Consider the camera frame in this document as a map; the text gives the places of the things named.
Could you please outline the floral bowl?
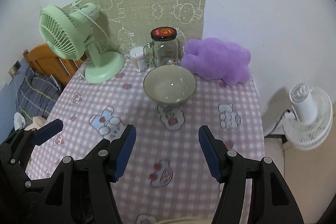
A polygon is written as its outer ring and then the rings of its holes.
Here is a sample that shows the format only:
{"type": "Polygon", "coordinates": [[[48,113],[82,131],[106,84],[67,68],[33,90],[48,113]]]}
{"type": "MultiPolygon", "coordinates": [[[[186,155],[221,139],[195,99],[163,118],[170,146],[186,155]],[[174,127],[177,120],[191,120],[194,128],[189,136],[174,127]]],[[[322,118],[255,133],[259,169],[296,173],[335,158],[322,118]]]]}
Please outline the floral bowl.
{"type": "Polygon", "coordinates": [[[179,65],[162,65],[143,79],[143,91],[155,103],[176,106],[185,103],[197,89],[195,76],[179,65]]]}

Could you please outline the blue plaid pillow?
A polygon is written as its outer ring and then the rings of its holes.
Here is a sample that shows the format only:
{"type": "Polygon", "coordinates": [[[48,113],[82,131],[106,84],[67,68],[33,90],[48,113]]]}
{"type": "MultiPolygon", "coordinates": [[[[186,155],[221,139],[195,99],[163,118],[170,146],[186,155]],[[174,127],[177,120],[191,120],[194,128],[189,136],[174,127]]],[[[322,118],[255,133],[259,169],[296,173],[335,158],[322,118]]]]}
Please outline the blue plaid pillow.
{"type": "Polygon", "coordinates": [[[35,116],[47,119],[61,92],[62,87],[57,80],[28,67],[17,93],[18,112],[25,119],[35,116]]]}

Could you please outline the pile of clothes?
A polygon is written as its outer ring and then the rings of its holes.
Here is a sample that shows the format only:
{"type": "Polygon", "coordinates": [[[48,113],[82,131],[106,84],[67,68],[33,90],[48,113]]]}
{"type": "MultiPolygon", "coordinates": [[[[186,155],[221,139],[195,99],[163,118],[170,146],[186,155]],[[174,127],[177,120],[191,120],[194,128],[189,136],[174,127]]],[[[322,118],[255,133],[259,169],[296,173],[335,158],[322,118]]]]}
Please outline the pile of clothes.
{"type": "Polygon", "coordinates": [[[16,112],[14,114],[14,129],[25,129],[26,131],[32,130],[32,129],[40,129],[42,128],[46,123],[46,119],[41,117],[41,116],[35,116],[30,118],[25,119],[24,116],[16,112]]]}

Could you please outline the purple plush cushion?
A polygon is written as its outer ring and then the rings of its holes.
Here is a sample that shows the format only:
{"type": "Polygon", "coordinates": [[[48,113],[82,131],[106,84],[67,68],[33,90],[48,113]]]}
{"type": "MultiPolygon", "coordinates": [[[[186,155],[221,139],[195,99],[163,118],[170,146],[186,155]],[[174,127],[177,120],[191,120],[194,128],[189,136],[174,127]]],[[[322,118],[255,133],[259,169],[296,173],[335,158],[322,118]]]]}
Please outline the purple plush cushion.
{"type": "Polygon", "coordinates": [[[180,65],[205,80],[222,80],[226,85],[247,83],[251,53],[246,48],[217,38],[190,39],[184,46],[180,65]]]}

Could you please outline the pink checkered tablecloth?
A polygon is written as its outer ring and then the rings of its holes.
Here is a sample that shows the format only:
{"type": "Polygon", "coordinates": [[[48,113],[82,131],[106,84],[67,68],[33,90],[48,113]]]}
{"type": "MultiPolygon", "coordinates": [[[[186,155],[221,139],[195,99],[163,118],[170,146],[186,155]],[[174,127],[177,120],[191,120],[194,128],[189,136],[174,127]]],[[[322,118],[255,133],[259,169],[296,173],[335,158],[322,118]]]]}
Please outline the pink checkered tablecloth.
{"type": "Polygon", "coordinates": [[[198,79],[187,102],[166,107],[146,96],[144,77],[131,61],[100,84],[88,83],[79,69],[49,115],[49,121],[63,121],[63,130],[34,148],[27,173],[32,179],[48,178],[63,157],[82,159],[102,138],[132,124],[135,145],[124,175],[112,185],[123,223],[210,219],[222,186],[210,174],[198,130],[207,125],[228,148],[261,159],[264,137],[255,85],[226,87],[198,79]]]}

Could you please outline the glass jar black lid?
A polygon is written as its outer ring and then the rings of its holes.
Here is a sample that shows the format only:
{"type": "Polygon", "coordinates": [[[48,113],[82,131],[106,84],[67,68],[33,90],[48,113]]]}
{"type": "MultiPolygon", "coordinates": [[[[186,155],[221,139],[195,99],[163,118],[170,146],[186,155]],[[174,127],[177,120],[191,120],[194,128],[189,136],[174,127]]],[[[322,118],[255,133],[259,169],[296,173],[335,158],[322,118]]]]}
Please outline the glass jar black lid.
{"type": "Polygon", "coordinates": [[[172,27],[158,27],[151,31],[151,42],[143,47],[146,63],[153,67],[177,65],[179,45],[177,30],[172,27]]]}

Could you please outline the wooden bed headboard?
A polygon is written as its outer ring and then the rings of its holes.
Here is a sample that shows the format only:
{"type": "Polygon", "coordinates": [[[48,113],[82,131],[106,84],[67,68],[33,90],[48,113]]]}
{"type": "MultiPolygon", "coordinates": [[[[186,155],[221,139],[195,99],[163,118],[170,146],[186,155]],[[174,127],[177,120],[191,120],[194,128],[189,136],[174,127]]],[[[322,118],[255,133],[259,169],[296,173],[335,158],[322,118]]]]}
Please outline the wooden bed headboard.
{"type": "Polygon", "coordinates": [[[65,87],[82,63],[87,59],[86,54],[77,60],[67,60],[53,53],[47,44],[42,44],[23,52],[23,57],[28,65],[41,75],[54,76],[65,87]]]}

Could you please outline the white floor fan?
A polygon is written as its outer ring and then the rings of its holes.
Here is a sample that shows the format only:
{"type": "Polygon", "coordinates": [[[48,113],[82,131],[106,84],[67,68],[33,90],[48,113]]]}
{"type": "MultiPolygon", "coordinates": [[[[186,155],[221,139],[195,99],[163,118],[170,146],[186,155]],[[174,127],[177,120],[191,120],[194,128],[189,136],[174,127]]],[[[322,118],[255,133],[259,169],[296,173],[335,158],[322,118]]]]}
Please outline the white floor fan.
{"type": "Polygon", "coordinates": [[[333,123],[333,105],[327,92],[306,83],[289,92],[292,110],[282,124],[287,140],[301,151],[317,148],[327,138],[333,123]]]}

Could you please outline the beige cartoon wall mat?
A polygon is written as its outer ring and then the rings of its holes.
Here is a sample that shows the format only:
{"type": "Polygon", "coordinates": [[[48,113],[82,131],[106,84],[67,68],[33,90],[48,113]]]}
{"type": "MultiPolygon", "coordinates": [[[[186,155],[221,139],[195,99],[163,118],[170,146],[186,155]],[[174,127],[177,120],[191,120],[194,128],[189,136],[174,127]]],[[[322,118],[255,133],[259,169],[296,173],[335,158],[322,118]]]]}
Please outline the beige cartoon wall mat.
{"type": "Polygon", "coordinates": [[[127,55],[132,48],[149,43],[150,33],[157,27],[175,28],[181,47],[185,41],[203,36],[206,0],[77,0],[63,10],[71,12],[87,3],[99,10],[93,25],[99,52],[127,55]]]}

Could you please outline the cotton swab container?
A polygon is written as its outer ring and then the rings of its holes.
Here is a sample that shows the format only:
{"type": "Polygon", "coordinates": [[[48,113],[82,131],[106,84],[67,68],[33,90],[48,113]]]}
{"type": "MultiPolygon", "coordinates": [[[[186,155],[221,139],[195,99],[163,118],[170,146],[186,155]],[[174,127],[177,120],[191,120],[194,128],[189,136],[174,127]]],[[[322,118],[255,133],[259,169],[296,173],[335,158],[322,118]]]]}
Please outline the cotton swab container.
{"type": "Polygon", "coordinates": [[[130,59],[137,72],[144,72],[148,69],[147,62],[144,57],[143,47],[134,47],[129,51],[130,59]]]}

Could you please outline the green desk fan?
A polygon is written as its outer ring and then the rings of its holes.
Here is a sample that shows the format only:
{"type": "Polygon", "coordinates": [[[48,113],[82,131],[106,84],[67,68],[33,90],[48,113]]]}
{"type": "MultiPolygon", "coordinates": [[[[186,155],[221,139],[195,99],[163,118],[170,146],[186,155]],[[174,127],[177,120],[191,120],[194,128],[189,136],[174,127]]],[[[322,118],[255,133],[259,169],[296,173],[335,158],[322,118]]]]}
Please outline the green desk fan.
{"type": "Polygon", "coordinates": [[[114,51],[97,49],[93,26],[97,24],[99,10],[93,3],[75,8],[67,13],[58,6],[48,5],[40,12],[39,31],[43,40],[58,57],[78,61],[85,52],[91,63],[84,71],[85,79],[91,84],[99,84],[115,77],[125,65],[125,57],[114,51]]]}

